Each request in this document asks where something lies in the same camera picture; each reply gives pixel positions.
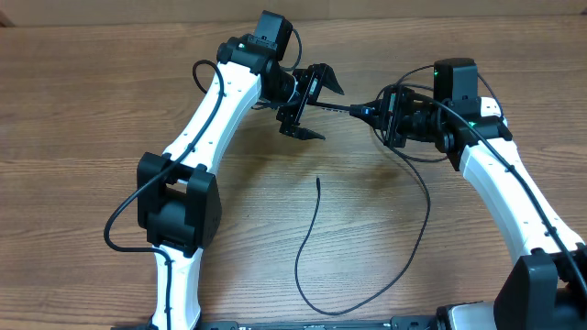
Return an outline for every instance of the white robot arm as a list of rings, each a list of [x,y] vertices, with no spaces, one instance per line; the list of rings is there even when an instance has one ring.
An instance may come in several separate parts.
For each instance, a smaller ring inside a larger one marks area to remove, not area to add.
[[[194,152],[182,161],[183,165],[190,168],[196,168],[199,164],[203,164],[209,173],[215,175],[228,142],[235,134],[238,124],[245,114],[259,101],[261,89],[260,76],[250,73],[248,67],[228,62],[227,64],[218,64],[218,69],[224,78],[225,97],[214,120],[195,145]],[[182,134],[163,152],[170,155],[170,160],[177,159],[202,129],[204,122],[212,112],[218,93],[218,77],[215,75],[208,93],[192,120]],[[170,311],[173,330],[192,330],[200,316],[197,293],[200,261],[204,250],[198,248],[191,257],[187,258],[181,250],[173,247],[160,245],[154,248],[163,249],[173,260],[172,308]],[[167,265],[163,256],[155,254],[155,258],[157,262],[157,309],[151,322],[159,330],[167,330],[167,315],[165,313],[167,308],[165,304]]]
[[[495,100],[482,98],[482,109],[494,109]],[[493,116],[489,112],[483,116]],[[550,204],[526,171],[514,141],[493,138],[489,142],[528,183],[537,197],[550,223],[557,228],[560,239],[569,251],[577,249],[583,240],[573,232],[555,213]],[[489,209],[493,220],[504,237],[512,263],[521,256],[528,256],[535,248],[546,253],[559,253],[560,249],[548,234],[536,208],[522,189],[518,180],[505,170],[505,167],[483,144],[467,146],[460,158],[460,172],[471,183]]]

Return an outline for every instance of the black joint housing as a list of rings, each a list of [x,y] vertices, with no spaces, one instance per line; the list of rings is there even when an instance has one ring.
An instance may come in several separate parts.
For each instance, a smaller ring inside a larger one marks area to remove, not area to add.
[[[142,187],[172,161],[146,152],[137,167],[137,186]],[[185,192],[176,191],[178,180],[187,182]],[[198,248],[206,248],[220,225],[222,206],[216,176],[178,164],[166,178],[148,187],[138,197],[138,225],[147,229],[147,241],[179,249],[190,258]]]
[[[275,59],[281,61],[293,29],[294,26],[285,17],[263,10],[249,42],[274,50]]]
[[[443,102],[477,98],[477,64],[473,59],[445,59],[434,62],[434,99]]]
[[[261,97],[271,102],[287,102],[295,88],[293,76],[283,71],[279,61],[287,49],[294,27],[281,15],[263,11],[254,34],[230,38],[218,48],[216,59],[235,62],[261,75]]]

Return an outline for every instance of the wood grain surface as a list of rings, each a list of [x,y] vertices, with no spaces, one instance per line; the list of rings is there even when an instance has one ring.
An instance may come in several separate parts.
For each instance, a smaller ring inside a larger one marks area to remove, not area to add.
[[[472,57],[504,105],[526,167],[559,215],[587,237],[585,16],[428,18],[297,23],[302,65],[330,64],[345,96],[372,100],[413,68]],[[192,64],[254,23],[0,29],[0,328],[107,329],[154,310],[152,255],[119,254],[106,218],[135,186],[143,152],[162,152],[202,100]],[[296,46],[284,62],[292,62]],[[202,69],[203,80],[212,71]],[[414,83],[431,83],[431,72]],[[218,173],[224,207],[205,252],[204,319],[240,322],[384,319],[492,300],[509,270],[502,237],[477,193],[448,163],[416,164],[432,196],[420,249],[380,298],[341,317],[315,313],[294,284],[300,262],[318,307],[348,308],[404,266],[426,204],[414,175],[347,115],[308,106],[302,123],[327,137],[278,133],[250,111]],[[433,146],[406,152],[437,157]],[[133,205],[114,240],[147,246]]]
[[[288,19],[578,15],[587,0],[0,0],[18,27]]]

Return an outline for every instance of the black cable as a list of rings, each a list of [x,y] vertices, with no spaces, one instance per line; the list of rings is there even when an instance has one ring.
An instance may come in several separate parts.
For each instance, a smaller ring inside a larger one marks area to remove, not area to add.
[[[295,70],[295,68],[297,68],[298,64],[300,64],[300,61],[302,60],[302,39],[300,38],[300,34],[297,32],[295,28],[293,29],[293,33],[295,34],[295,38],[297,39],[297,45],[299,47],[297,53],[297,60],[295,60],[295,63],[290,68],[282,67],[282,70],[285,72],[291,72]]]
[[[152,253],[160,254],[161,256],[163,256],[165,258],[165,265],[167,265],[167,286],[165,288],[165,313],[167,314],[167,329],[168,330],[172,329],[172,316],[171,316],[171,306],[170,306],[171,292],[172,292],[172,259],[165,251],[158,249],[158,248],[153,248],[153,247],[120,247],[120,246],[116,245],[114,242],[112,242],[112,240],[110,239],[110,229],[112,228],[112,224],[114,223],[114,221],[132,203],[132,201],[134,201],[139,195],[141,195],[153,183],[158,182],[161,178],[166,177],[173,170],[173,168],[175,168],[179,163],[181,163],[182,160],[184,160],[187,157],[187,155],[189,155],[190,152],[192,152],[195,145],[200,140],[200,138],[202,137],[202,135],[204,134],[206,129],[210,126],[210,123],[212,123],[212,120],[216,116],[216,113],[218,112],[218,108],[220,108],[220,104],[222,103],[222,99],[223,99],[223,95],[224,95],[224,79],[222,78],[222,73],[220,72],[218,67],[212,61],[210,61],[210,60],[197,61],[194,64],[193,73],[194,73],[194,79],[195,79],[198,87],[200,87],[201,91],[203,91],[205,93],[207,92],[204,89],[204,87],[202,87],[202,85],[198,82],[197,77],[195,75],[195,69],[202,64],[207,64],[214,69],[214,71],[216,72],[216,75],[218,77],[218,83],[220,84],[220,86],[219,86],[220,91],[218,93],[218,100],[216,101],[216,104],[214,105],[214,108],[212,109],[212,113],[210,113],[210,116],[205,121],[204,125],[202,126],[202,128],[200,129],[198,134],[194,137],[192,142],[190,142],[190,144],[187,145],[187,148],[180,155],[180,157],[178,157],[172,164],[170,164],[167,168],[162,170],[159,174],[155,175],[152,179],[150,179],[142,187],[138,188],[135,192],[133,192],[121,205],[119,205],[117,207],[117,209],[112,213],[112,215],[110,215],[110,218],[108,218],[108,221],[106,222],[106,225],[104,227],[104,241],[114,251],[118,251],[118,252],[152,252]]]
[[[377,94],[377,97],[375,97],[375,100],[379,100],[379,98],[382,96],[383,92],[385,92],[386,89],[392,88],[392,87],[394,87],[396,85],[397,85],[397,83],[390,83],[387,86],[383,87],[379,91],[379,93]],[[417,83],[402,83],[402,86],[420,88],[420,89],[423,89],[423,90],[434,92],[434,88],[432,88],[430,86],[425,86],[425,85],[417,84]]]
[[[391,288],[397,281],[400,280],[400,278],[404,275],[404,273],[407,271],[407,269],[410,267],[410,264],[412,263],[412,260],[414,259],[415,256],[415,252],[418,250],[418,246],[420,245],[420,240],[422,240],[422,235],[424,234],[424,230],[426,229],[426,224],[428,223],[428,217],[430,216],[430,192],[428,191],[428,188],[426,187],[426,184],[424,183],[424,180],[422,179],[422,177],[420,176],[420,173],[415,169],[414,165],[412,165],[412,163],[400,156],[399,154],[397,154],[403,161],[405,161],[405,163],[412,169],[412,171],[414,171],[415,176],[418,178],[418,180],[420,181],[420,184],[422,185],[422,188],[424,189],[424,193],[426,195],[426,216],[424,218],[424,223],[422,224],[422,229],[420,229],[420,234],[418,235],[418,239],[415,242],[414,245],[414,250],[412,250],[412,254],[410,255],[410,258],[407,260],[407,262],[405,263],[404,268],[402,269],[402,271],[399,272],[399,274],[397,274],[397,276],[395,276],[395,278],[389,283],[387,284],[385,287],[383,287],[383,289],[377,291],[375,294],[373,294],[371,297],[365,299],[362,302],[357,303],[356,305],[343,310],[343,311],[339,311],[339,312],[327,312],[327,311],[323,311],[317,307],[315,307],[310,301],[308,301],[308,299],[305,297],[304,292],[302,291],[302,287],[300,286],[300,281],[298,279],[298,274],[297,274],[297,266],[298,266],[298,262],[300,260],[300,255],[302,254],[302,250],[304,249],[305,243],[307,242],[308,238],[310,237],[310,234],[312,233],[312,228],[314,227],[314,222],[316,221],[316,216],[318,215],[318,208],[320,207],[320,179],[316,178],[316,188],[318,190],[318,197],[316,200],[316,209],[314,210],[314,217],[312,218],[312,223],[310,224],[310,228],[308,229],[308,233],[306,234],[305,238],[304,238],[304,242],[302,242],[302,245],[300,246],[300,249],[297,251],[297,256],[295,257],[295,267],[293,269],[293,273],[295,276],[295,285],[297,286],[297,290],[300,292],[300,295],[302,296],[302,299],[304,299],[305,303],[307,303],[308,306],[310,306],[310,308],[312,308],[313,310],[315,310],[316,312],[320,313],[320,314],[324,314],[324,315],[330,315],[330,316],[338,316],[338,315],[342,315],[342,314],[346,314],[349,312],[352,312],[358,308],[360,308],[362,305],[364,305],[365,303],[368,303],[370,301],[372,301],[373,299],[379,297],[380,295],[382,295],[384,292],[386,292],[389,288]]]
[[[412,73],[419,72],[419,71],[422,71],[422,70],[424,70],[424,69],[428,69],[428,68],[434,68],[434,64],[425,65],[425,66],[423,66],[423,67],[420,67],[420,68],[417,68],[417,69],[411,70],[410,72],[408,72],[408,73],[404,74],[404,75],[403,75],[403,76],[402,76],[400,79],[398,79],[398,80],[397,80],[397,82],[396,82],[395,84],[400,84],[400,83],[402,83],[402,82],[404,81],[404,79],[405,79],[407,76],[409,76],[410,74],[412,74]]]
[[[428,96],[418,95],[418,97],[420,98],[420,101],[431,102],[434,105],[441,107],[442,109],[447,111],[449,114],[455,116],[461,123],[463,123],[471,131],[471,133],[473,133],[473,135],[476,138],[478,138],[485,145],[485,147],[487,147],[487,149],[489,149],[491,151],[491,153],[497,158],[497,160],[499,160],[505,166],[505,170],[511,172],[512,175],[514,175],[514,177],[518,180],[518,182],[520,182],[520,185],[522,186],[522,188],[526,192],[528,198],[530,199],[530,202],[532,202],[532,204],[534,205],[534,208],[536,209],[538,215],[540,216],[542,223],[547,228],[548,233],[552,236],[552,239],[555,241],[557,246],[560,248],[560,251],[562,251],[562,254],[565,256],[565,258],[569,262],[573,273],[577,277],[577,281],[579,281],[579,286],[581,287],[583,297],[585,298],[585,301],[587,301],[587,283],[585,282],[585,279],[581,275],[581,272],[579,271],[579,267],[577,266],[577,263],[570,255],[570,252],[567,250],[567,247],[565,247],[564,243],[562,243],[562,240],[560,239],[559,234],[557,233],[557,230],[552,226],[552,224],[550,223],[550,220],[548,220],[548,217],[544,213],[544,210],[542,209],[540,202],[538,201],[538,199],[534,195],[534,192],[532,192],[532,189],[530,189],[530,186],[528,186],[526,180],[524,180],[524,178],[522,178],[522,175],[520,175],[520,173],[515,169],[515,166],[510,164],[502,155],[500,155],[500,153],[497,150],[495,150],[495,148],[489,143],[489,141],[487,141],[487,139],[485,139],[485,137],[483,137],[481,135],[481,133],[479,133],[479,131],[477,131],[477,129],[475,129],[473,126],[471,126],[471,124],[469,124],[469,122],[465,118],[463,118],[462,116],[457,114],[454,110],[450,109],[446,105],[444,105],[444,104],[438,102],[437,100],[430,98]]]
[[[481,74],[478,73],[478,72],[477,72],[477,77],[479,77],[479,80],[481,80],[482,83],[485,85],[485,87],[489,91],[489,94],[492,95],[493,100],[495,100],[495,102],[497,103],[497,106],[499,106],[499,112],[500,112],[500,114],[502,114],[502,115],[500,115],[500,117],[502,119],[504,119],[504,109],[502,108],[502,105],[499,103],[499,100],[497,99],[497,96],[495,96],[495,93],[493,92],[492,88],[489,86],[489,83],[487,83],[485,81],[485,79],[483,79],[483,77],[481,76]]]
[[[412,157],[412,156],[406,155],[402,151],[400,151],[392,146],[387,146],[387,148],[389,148],[391,151],[393,151],[397,156],[399,156],[401,158],[405,158],[407,160],[412,160],[412,161],[417,161],[417,162],[435,163],[435,162],[445,161],[449,158],[449,157],[445,156],[445,157],[439,158],[439,159],[420,159],[418,157]]]

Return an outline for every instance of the white arm link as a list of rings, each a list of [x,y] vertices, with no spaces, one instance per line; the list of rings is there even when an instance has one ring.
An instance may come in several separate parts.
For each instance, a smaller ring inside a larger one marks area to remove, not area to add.
[[[182,164],[192,168],[198,164],[204,164],[207,171],[214,174],[218,172],[220,160],[227,149],[228,142],[237,130],[238,124],[259,100],[261,88],[260,76],[250,73],[250,69],[247,67],[229,62],[218,64],[218,69],[224,79],[225,97],[214,120],[195,145],[194,152],[182,161]],[[219,90],[218,77],[215,76],[208,93],[190,123],[182,134],[165,149],[164,153],[171,154],[171,160],[176,160],[202,129],[216,104]],[[172,247],[160,246],[159,248],[167,252],[173,260],[170,301],[172,330],[193,330],[201,311],[197,294],[203,250],[199,248],[191,258],[186,258],[181,251]],[[159,330],[169,330],[165,313],[167,266],[165,259],[159,254],[155,254],[155,259],[157,261],[157,309],[152,317],[152,323]]]
[[[583,240],[548,204],[522,164],[515,143],[502,138],[493,138],[489,142],[524,178],[550,223],[557,228],[565,247],[569,251],[577,249],[577,243],[583,243]],[[466,147],[460,159],[460,171],[487,205],[504,236],[513,263],[520,256],[531,254],[533,248],[542,248],[547,253],[560,252],[518,180],[505,170],[487,147],[481,143]]]

